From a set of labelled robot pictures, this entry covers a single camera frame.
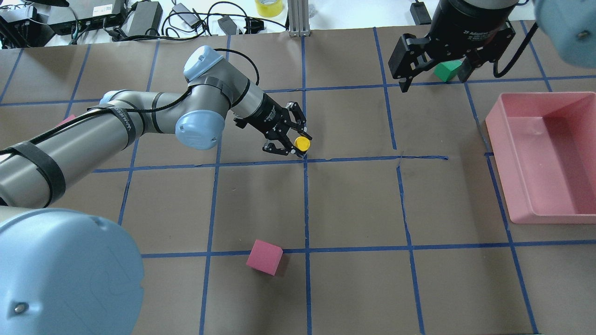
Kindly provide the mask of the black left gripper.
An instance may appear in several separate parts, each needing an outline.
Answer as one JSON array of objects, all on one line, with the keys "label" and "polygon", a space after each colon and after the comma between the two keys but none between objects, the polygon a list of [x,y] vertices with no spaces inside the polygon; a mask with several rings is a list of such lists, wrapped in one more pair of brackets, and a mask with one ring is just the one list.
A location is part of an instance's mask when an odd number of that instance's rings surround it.
[{"label": "black left gripper", "polygon": [[276,155],[295,155],[302,158],[304,152],[289,139],[291,130],[308,140],[306,116],[298,102],[289,101],[281,106],[267,93],[246,93],[233,105],[237,127],[251,125],[264,135],[262,151]]}]

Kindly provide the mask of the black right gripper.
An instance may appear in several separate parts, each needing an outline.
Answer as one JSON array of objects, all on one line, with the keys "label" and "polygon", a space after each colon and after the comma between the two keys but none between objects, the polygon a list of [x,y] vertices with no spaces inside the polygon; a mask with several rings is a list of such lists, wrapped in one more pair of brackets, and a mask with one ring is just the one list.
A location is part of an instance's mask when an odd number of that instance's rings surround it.
[{"label": "black right gripper", "polygon": [[462,60],[457,77],[466,82],[476,68],[500,59],[515,36],[508,21],[515,0],[441,0],[424,36],[400,36],[388,61],[392,78],[407,93],[422,72]]}]

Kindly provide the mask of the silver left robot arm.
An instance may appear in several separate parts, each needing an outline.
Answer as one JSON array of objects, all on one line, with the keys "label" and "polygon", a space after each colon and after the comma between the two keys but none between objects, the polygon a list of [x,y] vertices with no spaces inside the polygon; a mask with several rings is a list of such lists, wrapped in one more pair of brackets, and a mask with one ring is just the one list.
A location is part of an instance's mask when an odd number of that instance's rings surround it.
[{"label": "silver left robot arm", "polygon": [[263,151],[304,157],[311,136],[299,104],[283,107],[198,47],[184,93],[110,91],[98,105],[1,151],[1,333],[129,335],[143,301],[143,262],[130,234],[100,216],[53,208],[66,190],[146,133],[195,150],[222,138],[225,119],[266,139]]}]

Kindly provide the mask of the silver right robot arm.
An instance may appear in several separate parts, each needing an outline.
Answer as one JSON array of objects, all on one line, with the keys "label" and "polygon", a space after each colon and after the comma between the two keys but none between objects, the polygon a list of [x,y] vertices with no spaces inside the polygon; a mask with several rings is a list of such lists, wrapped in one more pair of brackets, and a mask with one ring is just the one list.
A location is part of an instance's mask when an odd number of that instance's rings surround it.
[{"label": "silver right robot arm", "polygon": [[515,37],[508,21],[517,0],[441,0],[428,34],[400,36],[388,61],[390,74],[403,93],[413,79],[440,63],[462,60],[458,78],[466,82],[477,68],[493,64],[502,78],[517,63],[537,30],[553,43],[559,57],[576,67],[595,66],[595,13],[593,0],[535,0],[535,23],[509,63],[499,70],[500,59]]}]

